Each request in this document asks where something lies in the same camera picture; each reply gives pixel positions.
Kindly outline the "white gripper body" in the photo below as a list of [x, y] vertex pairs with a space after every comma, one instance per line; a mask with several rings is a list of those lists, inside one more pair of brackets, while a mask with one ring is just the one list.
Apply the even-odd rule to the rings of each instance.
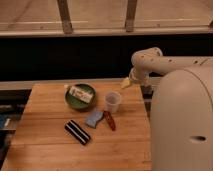
[[132, 68], [129, 73], [129, 79], [131, 82], [140, 84], [140, 85], [148, 85], [149, 84], [149, 75], [146, 71], [139, 70], [136, 68]]

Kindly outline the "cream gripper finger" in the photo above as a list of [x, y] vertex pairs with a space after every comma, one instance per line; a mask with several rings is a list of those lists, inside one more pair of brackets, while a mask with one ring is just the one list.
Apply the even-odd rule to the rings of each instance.
[[125, 89], [127, 87], [130, 87], [131, 86], [131, 80], [129, 77], [126, 77], [123, 79], [123, 81], [121, 82], [121, 88], [122, 89]]

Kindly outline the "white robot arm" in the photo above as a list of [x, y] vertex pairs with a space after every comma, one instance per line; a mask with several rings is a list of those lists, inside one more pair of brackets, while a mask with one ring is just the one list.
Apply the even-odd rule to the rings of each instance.
[[161, 76], [149, 116], [152, 171], [213, 171], [213, 55], [165, 56], [158, 47], [133, 53], [122, 86], [151, 86]]

